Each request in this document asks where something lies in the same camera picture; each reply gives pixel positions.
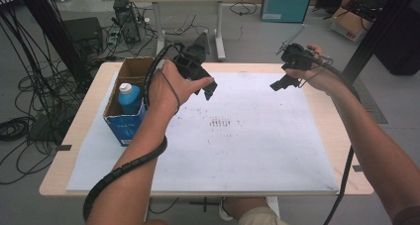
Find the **black metal stand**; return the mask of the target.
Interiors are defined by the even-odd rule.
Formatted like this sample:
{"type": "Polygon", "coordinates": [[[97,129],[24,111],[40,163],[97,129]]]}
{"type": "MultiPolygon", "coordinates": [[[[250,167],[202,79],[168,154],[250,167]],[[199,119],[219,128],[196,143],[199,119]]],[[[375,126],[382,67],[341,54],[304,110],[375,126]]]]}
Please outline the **black metal stand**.
{"type": "Polygon", "coordinates": [[[362,39],[355,53],[350,58],[342,75],[348,82],[354,82],[375,55],[376,49],[382,43],[385,35],[390,31],[399,15],[414,0],[387,0],[378,18],[372,24],[367,35],[362,39]]]}
{"type": "Polygon", "coordinates": [[[74,44],[48,0],[23,0],[73,79],[87,89],[93,81],[74,44]]]}

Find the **grey floor mat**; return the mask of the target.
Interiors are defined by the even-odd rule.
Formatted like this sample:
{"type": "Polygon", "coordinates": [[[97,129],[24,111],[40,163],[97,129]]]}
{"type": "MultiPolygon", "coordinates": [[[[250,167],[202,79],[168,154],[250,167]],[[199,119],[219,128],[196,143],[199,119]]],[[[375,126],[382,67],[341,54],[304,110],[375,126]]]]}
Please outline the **grey floor mat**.
{"type": "Polygon", "coordinates": [[[345,86],[347,90],[354,95],[354,97],[364,107],[365,111],[377,124],[388,123],[387,119],[377,106],[376,102],[368,92],[367,88],[359,79],[357,79],[355,82],[348,82],[339,71],[323,68],[315,76],[316,81],[319,81],[319,79],[323,78],[325,75],[331,76],[333,79],[340,81],[341,84],[345,86]]]}

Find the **black case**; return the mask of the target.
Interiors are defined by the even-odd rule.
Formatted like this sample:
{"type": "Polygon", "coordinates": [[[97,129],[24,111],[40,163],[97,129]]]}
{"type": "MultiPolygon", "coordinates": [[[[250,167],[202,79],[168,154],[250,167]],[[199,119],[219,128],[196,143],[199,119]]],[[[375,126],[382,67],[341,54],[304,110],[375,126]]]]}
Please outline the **black case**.
{"type": "Polygon", "coordinates": [[[420,0],[399,15],[375,55],[391,74],[414,75],[420,70],[420,0]]]}

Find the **person's leg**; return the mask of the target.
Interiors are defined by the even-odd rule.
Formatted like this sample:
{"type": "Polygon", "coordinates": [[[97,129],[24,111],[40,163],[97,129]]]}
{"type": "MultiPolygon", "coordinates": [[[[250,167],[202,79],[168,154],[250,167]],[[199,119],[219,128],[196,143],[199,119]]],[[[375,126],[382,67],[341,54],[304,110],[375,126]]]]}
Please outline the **person's leg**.
{"type": "Polygon", "coordinates": [[[268,206],[263,197],[228,197],[229,213],[238,225],[288,225],[268,206]]]}

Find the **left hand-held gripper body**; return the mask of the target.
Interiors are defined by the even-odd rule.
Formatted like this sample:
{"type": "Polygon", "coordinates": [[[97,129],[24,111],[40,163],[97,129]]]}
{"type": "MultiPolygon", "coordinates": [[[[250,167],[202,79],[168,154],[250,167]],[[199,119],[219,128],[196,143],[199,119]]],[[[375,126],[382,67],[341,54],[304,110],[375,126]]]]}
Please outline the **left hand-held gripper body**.
{"type": "Polygon", "coordinates": [[[198,80],[209,77],[202,63],[210,53],[208,35],[203,32],[191,45],[179,44],[178,55],[173,58],[180,75],[185,79],[198,80]]]}

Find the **black computer tower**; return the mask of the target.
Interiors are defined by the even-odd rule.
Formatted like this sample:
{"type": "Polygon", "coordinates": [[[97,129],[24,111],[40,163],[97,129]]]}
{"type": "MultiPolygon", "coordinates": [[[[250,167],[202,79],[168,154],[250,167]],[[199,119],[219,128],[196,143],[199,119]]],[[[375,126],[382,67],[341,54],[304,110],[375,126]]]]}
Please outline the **black computer tower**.
{"type": "Polygon", "coordinates": [[[113,9],[122,35],[127,44],[137,43],[141,40],[137,21],[129,0],[114,0],[113,9]]]}

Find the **black square box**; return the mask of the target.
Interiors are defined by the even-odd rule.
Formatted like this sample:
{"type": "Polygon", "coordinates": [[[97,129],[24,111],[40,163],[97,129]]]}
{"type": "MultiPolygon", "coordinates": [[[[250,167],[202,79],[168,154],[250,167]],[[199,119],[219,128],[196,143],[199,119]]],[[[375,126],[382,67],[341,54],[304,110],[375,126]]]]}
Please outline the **black square box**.
{"type": "Polygon", "coordinates": [[[66,20],[63,23],[82,53],[90,55],[103,51],[102,28],[96,17],[66,20]]]}

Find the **blue bottle with white cap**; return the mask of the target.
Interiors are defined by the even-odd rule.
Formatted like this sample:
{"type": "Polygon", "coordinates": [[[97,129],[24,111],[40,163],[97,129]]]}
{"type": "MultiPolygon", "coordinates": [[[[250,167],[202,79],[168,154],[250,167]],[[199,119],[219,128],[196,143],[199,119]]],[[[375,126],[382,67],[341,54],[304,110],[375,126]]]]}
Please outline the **blue bottle with white cap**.
{"type": "Polygon", "coordinates": [[[121,83],[118,102],[124,115],[136,115],[142,104],[141,88],[131,83],[121,83]]]}

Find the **teal cabinet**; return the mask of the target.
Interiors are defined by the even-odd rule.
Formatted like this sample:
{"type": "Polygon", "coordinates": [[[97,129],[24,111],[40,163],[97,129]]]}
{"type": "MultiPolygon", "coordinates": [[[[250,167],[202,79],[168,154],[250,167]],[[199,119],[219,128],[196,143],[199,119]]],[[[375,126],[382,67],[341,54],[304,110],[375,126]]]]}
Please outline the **teal cabinet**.
{"type": "Polygon", "coordinates": [[[310,0],[262,0],[261,20],[272,23],[303,23],[310,0]]]}

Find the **white table mat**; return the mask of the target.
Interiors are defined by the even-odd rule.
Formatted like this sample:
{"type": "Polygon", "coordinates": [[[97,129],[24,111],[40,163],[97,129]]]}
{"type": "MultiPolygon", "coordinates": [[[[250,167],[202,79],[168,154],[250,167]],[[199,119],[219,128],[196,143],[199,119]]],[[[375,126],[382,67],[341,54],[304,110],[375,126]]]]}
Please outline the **white table mat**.
{"type": "Polygon", "coordinates": [[[302,89],[273,91],[277,73],[213,76],[213,96],[191,96],[169,123],[153,195],[337,191],[302,89]]]}

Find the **brown shirt sleeve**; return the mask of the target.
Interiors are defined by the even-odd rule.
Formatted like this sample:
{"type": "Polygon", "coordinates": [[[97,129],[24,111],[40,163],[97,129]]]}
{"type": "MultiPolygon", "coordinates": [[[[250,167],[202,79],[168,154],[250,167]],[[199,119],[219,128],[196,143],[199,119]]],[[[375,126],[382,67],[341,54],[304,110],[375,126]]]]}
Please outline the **brown shirt sleeve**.
{"type": "Polygon", "coordinates": [[[420,205],[399,211],[393,218],[392,225],[420,225],[420,205]]]}

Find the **blue cardboard box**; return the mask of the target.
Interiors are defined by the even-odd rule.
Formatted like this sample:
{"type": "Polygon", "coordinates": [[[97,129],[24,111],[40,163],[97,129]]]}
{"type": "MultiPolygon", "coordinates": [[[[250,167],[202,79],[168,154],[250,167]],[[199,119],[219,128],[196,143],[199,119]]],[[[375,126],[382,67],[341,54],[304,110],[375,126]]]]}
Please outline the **blue cardboard box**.
{"type": "Polygon", "coordinates": [[[108,103],[105,106],[103,118],[121,146],[128,146],[133,140],[146,114],[144,96],[144,84],[150,66],[154,59],[152,57],[131,57],[126,58],[112,85],[108,103]],[[118,102],[119,86],[121,83],[131,83],[141,88],[142,104],[136,115],[124,115],[122,107],[118,102]]]}

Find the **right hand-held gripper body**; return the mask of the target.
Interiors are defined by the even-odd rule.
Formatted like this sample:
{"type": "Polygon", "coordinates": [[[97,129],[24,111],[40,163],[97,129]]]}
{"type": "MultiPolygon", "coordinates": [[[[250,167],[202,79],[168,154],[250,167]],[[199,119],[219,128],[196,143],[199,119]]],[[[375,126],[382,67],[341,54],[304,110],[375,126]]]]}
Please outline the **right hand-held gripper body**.
{"type": "Polygon", "coordinates": [[[276,51],[278,55],[281,55],[280,58],[285,62],[285,65],[289,66],[289,68],[309,70],[312,66],[312,62],[309,59],[309,52],[307,52],[302,46],[293,43],[293,40],[304,29],[305,25],[301,24],[297,32],[283,41],[279,49],[276,51]]]}

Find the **person's right hand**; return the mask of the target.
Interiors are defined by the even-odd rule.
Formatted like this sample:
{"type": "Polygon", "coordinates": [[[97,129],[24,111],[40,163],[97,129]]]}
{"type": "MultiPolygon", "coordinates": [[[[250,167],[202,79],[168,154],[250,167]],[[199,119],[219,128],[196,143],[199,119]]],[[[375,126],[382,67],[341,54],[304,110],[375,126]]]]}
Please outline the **person's right hand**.
{"type": "Polygon", "coordinates": [[[312,87],[324,91],[329,96],[338,96],[349,91],[337,75],[317,64],[313,64],[309,70],[288,68],[285,72],[293,78],[305,80],[312,87]]]}

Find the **white shoe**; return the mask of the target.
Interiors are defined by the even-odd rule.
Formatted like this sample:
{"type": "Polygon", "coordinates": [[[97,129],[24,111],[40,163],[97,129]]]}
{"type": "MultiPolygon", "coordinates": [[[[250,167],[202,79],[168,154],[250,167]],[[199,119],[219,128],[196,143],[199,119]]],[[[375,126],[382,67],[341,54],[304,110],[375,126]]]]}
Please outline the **white shoe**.
{"type": "Polygon", "coordinates": [[[224,197],[219,203],[219,216],[224,221],[231,221],[233,216],[229,213],[228,205],[232,202],[231,198],[224,197]]]}

